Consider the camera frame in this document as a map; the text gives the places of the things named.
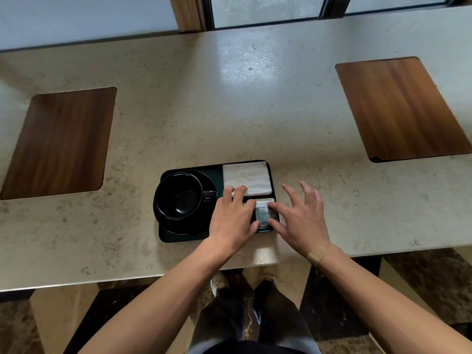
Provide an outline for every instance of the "forearm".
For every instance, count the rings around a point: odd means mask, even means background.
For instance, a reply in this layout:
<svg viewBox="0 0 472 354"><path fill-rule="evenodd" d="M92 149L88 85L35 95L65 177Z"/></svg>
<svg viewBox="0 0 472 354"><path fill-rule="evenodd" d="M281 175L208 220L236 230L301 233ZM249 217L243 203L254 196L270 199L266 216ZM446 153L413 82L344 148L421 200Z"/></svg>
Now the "forearm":
<svg viewBox="0 0 472 354"><path fill-rule="evenodd" d="M333 246L318 265L388 354L472 353L472 343Z"/></svg>
<svg viewBox="0 0 472 354"><path fill-rule="evenodd" d="M165 353L204 285L228 256L204 240L185 260L110 319L80 354Z"/></svg>

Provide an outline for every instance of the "person's left hand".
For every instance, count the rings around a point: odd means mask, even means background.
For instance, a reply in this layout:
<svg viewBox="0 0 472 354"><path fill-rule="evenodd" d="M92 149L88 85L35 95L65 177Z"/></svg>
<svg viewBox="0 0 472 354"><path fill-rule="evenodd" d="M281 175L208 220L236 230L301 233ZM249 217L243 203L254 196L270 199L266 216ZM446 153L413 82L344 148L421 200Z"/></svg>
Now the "person's left hand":
<svg viewBox="0 0 472 354"><path fill-rule="evenodd" d="M239 186L234 198L231 197L233 191L235 191L233 186L227 186L223 191L223 197L216 201L208 237L215 250L221 251L221 254L228 259L249 241L260 225L260 221L251 224L256 200L243 203L247 187Z"/></svg>

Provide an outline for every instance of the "folded paper napkin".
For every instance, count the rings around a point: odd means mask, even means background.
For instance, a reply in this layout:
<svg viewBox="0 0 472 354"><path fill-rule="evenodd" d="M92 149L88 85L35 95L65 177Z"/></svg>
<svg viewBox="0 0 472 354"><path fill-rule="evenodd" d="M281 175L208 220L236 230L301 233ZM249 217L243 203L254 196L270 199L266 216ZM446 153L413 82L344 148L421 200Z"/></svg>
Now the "folded paper napkin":
<svg viewBox="0 0 472 354"><path fill-rule="evenodd" d="M269 195L272 193L265 161L223 165L223 180L225 187L231 185L236 189L241 185L247 186L245 196Z"/></svg>

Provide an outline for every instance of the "shoe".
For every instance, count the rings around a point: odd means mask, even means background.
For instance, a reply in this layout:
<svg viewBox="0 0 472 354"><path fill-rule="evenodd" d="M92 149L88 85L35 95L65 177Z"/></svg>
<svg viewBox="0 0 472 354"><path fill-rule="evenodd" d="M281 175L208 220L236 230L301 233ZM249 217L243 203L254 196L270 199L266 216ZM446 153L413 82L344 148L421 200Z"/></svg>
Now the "shoe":
<svg viewBox="0 0 472 354"><path fill-rule="evenodd" d="M262 281L272 281L277 287L277 282L279 280L279 274L275 266L264 266L259 270L259 283Z"/></svg>
<svg viewBox="0 0 472 354"><path fill-rule="evenodd" d="M211 279L210 286L213 295L216 297L216 293L218 290L220 290L221 288L229 288L229 282L223 272L218 271Z"/></svg>

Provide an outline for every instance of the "leg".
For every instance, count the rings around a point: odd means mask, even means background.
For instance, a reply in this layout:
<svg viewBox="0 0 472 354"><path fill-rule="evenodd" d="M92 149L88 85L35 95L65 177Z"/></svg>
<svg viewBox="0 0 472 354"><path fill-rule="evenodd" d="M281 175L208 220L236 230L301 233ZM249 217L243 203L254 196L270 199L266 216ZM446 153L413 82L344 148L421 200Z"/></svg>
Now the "leg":
<svg viewBox="0 0 472 354"><path fill-rule="evenodd" d="M321 354L297 307L279 292L273 279L263 280L255 289L254 312L260 324L260 342Z"/></svg>
<svg viewBox="0 0 472 354"><path fill-rule="evenodd" d="M244 326L243 304L234 291L225 285L215 288L215 277L212 280L212 289L215 299L208 304L198 316L192 342L188 349L189 354L201 354L207 349L226 340L241 340Z"/></svg>

